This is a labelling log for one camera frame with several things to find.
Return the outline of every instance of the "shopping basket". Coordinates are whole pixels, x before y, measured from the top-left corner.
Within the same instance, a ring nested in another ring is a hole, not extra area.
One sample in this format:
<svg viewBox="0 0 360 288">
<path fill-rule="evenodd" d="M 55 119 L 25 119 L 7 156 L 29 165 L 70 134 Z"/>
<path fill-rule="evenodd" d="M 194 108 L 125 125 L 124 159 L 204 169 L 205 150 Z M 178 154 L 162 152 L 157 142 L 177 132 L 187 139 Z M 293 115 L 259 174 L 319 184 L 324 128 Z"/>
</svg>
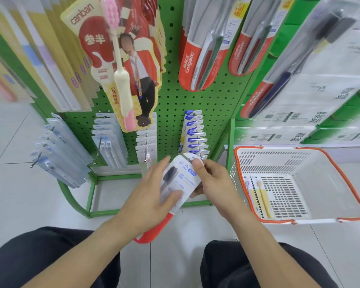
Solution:
<svg viewBox="0 0 360 288">
<path fill-rule="evenodd" d="M 360 198 L 322 149 L 235 148 L 230 172 L 237 191 L 264 223 L 360 220 Z"/>
</svg>

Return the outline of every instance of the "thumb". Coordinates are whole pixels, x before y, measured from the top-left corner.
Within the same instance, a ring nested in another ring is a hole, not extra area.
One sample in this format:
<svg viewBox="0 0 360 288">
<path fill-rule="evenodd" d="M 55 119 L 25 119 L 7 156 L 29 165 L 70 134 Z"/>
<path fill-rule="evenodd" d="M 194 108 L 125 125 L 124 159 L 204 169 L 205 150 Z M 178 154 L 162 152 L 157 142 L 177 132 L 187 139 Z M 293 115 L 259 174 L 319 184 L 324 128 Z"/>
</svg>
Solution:
<svg viewBox="0 0 360 288">
<path fill-rule="evenodd" d="M 183 195 L 183 192 L 181 190 L 176 190 L 172 192 L 171 195 L 165 200 L 165 202 L 161 205 L 161 208 L 165 211 L 165 214 L 167 214 L 180 200 L 181 196 Z"/>
<path fill-rule="evenodd" d="M 192 166 L 193 169 L 195 170 L 196 174 L 200 177 L 200 179 L 202 179 L 202 181 L 204 181 L 206 178 L 208 178 L 210 176 L 210 174 L 208 174 L 207 170 L 205 169 L 203 162 L 199 159 L 193 159 L 192 160 Z"/>
</svg>

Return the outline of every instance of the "toothbrush in basket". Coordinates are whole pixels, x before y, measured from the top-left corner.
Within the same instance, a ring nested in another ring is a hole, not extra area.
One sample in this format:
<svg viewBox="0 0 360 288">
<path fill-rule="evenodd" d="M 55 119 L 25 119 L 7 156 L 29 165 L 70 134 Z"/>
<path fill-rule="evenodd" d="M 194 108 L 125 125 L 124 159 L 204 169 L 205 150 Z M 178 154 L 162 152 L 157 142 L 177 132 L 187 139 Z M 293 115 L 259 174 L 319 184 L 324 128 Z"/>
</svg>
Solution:
<svg viewBox="0 0 360 288">
<path fill-rule="evenodd" d="M 133 111 L 133 101 L 129 84 L 129 74 L 123 68 L 121 62 L 119 39 L 117 38 L 117 28 L 119 27 L 119 12 L 115 0 L 101 0 L 104 16 L 109 26 L 110 35 L 112 37 L 113 47 L 115 51 L 115 60 L 117 70 L 113 77 L 119 92 L 121 114 L 124 117 L 124 125 L 127 131 L 136 130 L 136 121 Z"/>
</svg>

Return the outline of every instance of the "patterned tie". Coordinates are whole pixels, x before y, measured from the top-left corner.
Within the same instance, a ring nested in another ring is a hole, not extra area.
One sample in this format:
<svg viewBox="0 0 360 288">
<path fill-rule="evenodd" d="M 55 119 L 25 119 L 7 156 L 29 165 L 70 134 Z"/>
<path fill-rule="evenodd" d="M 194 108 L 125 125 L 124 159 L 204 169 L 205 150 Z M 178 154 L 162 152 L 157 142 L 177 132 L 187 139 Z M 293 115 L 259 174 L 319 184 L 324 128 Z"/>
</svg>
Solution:
<svg viewBox="0 0 360 288">
<path fill-rule="evenodd" d="M 137 55 L 135 56 L 135 82 L 136 82 L 136 89 L 139 93 L 139 99 L 142 99 L 142 93 L 141 93 L 141 82 L 140 82 L 140 76 L 139 76 L 139 68 L 137 67 Z"/>
</svg>

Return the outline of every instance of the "black trousers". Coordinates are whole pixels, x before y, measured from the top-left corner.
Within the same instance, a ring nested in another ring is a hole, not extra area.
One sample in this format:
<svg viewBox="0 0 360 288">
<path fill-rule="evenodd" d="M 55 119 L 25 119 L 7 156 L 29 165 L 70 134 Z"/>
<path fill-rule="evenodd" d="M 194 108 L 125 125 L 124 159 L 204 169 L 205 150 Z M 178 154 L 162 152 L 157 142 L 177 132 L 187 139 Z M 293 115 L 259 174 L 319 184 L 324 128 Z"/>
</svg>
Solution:
<svg viewBox="0 0 360 288">
<path fill-rule="evenodd" d="M 92 232 L 42 227 L 5 243 L 0 248 L 0 288 L 20 288 Z M 280 245 L 321 287 L 337 287 L 314 257 L 286 243 Z M 200 276 L 203 288 L 259 287 L 240 242 L 214 240 L 208 243 L 200 266 Z M 119 277 L 120 254 L 117 254 L 91 287 L 116 288 Z"/>
<path fill-rule="evenodd" d="M 155 105 L 155 83 L 150 77 L 145 77 L 140 80 L 141 84 L 141 97 L 139 103 L 142 115 L 149 117 L 149 113 Z"/>
</svg>

